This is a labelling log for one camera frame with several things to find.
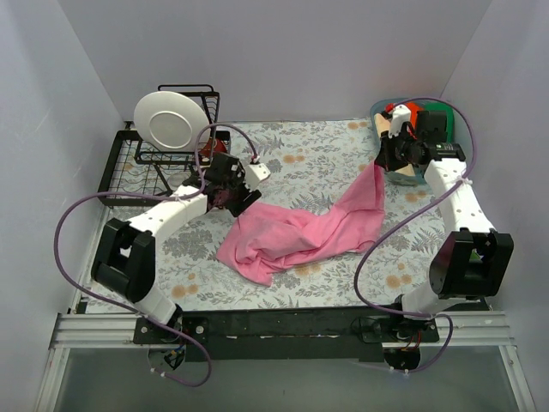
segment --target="cable clip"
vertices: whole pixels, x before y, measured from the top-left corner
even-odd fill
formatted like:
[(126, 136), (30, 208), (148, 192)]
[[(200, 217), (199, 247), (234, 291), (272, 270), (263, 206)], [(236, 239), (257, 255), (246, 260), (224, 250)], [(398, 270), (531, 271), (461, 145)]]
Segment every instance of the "cable clip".
[(469, 178), (464, 178), (463, 176), (458, 176), (455, 178), (454, 183), (462, 182), (464, 185), (472, 185), (473, 181)]

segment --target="white plate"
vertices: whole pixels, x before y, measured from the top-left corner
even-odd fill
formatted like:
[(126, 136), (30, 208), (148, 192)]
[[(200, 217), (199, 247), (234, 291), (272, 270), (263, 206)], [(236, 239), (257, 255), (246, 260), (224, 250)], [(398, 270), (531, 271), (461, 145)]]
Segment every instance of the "white plate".
[[(209, 124), (197, 103), (175, 92), (147, 94), (134, 110), (137, 133), (145, 142), (162, 151), (194, 150), (198, 132)], [(202, 134), (207, 142), (209, 132)]]

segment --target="glass panel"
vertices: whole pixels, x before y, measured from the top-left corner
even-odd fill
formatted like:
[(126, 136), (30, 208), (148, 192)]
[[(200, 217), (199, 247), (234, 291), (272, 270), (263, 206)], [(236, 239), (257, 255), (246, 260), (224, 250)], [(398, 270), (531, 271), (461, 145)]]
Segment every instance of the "glass panel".
[[(423, 348), (424, 359), (437, 348)], [(177, 372), (199, 379), (203, 364)], [(204, 386), (149, 371), (141, 349), (72, 349), (56, 411), (516, 411), (498, 348), (449, 348), (405, 378), (353, 360), (226, 360)]]

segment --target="table surface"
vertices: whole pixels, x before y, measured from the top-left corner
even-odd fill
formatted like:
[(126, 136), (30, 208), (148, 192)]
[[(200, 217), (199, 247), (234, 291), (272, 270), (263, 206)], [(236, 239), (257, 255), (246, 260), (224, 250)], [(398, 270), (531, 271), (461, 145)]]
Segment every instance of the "table surface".
[[(260, 187), (260, 201), (323, 214), (373, 161), (378, 151), (371, 121), (281, 122), (239, 124), (256, 143), (271, 177)], [(232, 133), (232, 154), (250, 158), (245, 140)], [(432, 200), (425, 184), (398, 186), (385, 182), (387, 231)], [(126, 220), (143, 208), (115, 208), (111, 217)], [(352, 306), (359, 304), (353, 274), (361, 258), (344, 253), (313, 264), (273, 274), (268, 288), (244, 279), (215, 259), (234, 218), (216, 210), (190, 222), (161, 247), (157, 284), (184, 310), (230, 310), (278, 307)], [(443, 243), (443, 221), (437, 209), (427, 212), (390, 237), (362, 269), (363, 295), (387, 304), (422, 283), (435, 251)], [(92, 284), (94, 292), (115, 294)], [(91, 300), (88, 313), (121, 312)]]

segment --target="white wall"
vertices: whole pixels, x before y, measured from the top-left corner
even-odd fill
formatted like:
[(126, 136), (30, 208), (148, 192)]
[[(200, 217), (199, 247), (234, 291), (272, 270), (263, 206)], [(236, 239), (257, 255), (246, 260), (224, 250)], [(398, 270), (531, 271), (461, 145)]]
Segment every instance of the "white wall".
[[(53, 262), (57, 219), (95, 191), (121, 118), (55, 0), (0, 0), (0, 409), (29, 411), (57, 312), (73, 291)], [(68, 222), (78, 275), (99, 202)]]
[(210, 82), (226, 120), (363, 116), (440, 95), (490, 0), (60, 0), (115, 106)]
[(508, 315), (539, 411), (549, 410), (549, 3), (494, 0), (443, 97), (472, 119), (480, 203), (515, 251), (496, 304)]

